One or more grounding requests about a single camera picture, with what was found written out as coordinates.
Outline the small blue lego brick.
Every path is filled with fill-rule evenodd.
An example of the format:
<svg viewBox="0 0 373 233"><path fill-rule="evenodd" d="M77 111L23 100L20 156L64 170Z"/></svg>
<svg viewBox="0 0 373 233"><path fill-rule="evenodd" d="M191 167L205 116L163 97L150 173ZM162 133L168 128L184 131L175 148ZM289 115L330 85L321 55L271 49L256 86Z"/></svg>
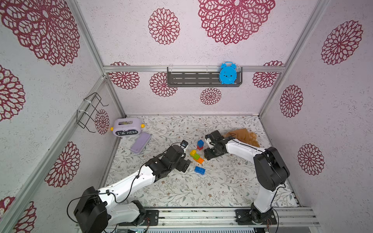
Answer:
<svg viewBox="0 0 373 233"><path fill-rule="evenodd" d="M203 148L203 147L204 147L204 142L203 142L202 140L199 140L199 141L197 142L197 147L199 147L199 148Z"/></svg>

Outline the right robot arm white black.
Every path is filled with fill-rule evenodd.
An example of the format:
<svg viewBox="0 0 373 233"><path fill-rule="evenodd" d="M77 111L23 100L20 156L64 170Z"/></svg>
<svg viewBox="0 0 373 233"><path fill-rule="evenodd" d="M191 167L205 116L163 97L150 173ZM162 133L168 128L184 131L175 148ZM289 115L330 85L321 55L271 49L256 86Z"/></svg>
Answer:
<svg viewBox="0 0 373 233"><path fill-rule="evenodd" d="M205 141L208 146L204 150L207 160L229 153L254 164L256 177L260 184L259 192L251 209L237 213L236 222L239 225L276 223L272 203L278 188L285 184L290 175L278 150L274 147L267 149L255 147L232 136L224 137L219 131L213 131L206 135Z"/></svg>

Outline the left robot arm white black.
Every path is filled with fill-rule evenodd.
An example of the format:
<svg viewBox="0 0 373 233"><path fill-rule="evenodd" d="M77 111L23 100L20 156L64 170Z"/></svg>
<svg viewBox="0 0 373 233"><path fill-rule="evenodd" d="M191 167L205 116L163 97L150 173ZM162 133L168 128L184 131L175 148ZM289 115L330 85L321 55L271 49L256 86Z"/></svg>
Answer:
<svg viewBox="0 0 373 233"><path fill-rule="evenodd" d="M185 140L174 143L119 182L100 189L87 188L77 198L74 222L83 233L102 233L109 225L149 223L146 210L139 201L126 201L132 193L167 177L173 170L186 172L191 163L185 159L187 147Z"/></svg>

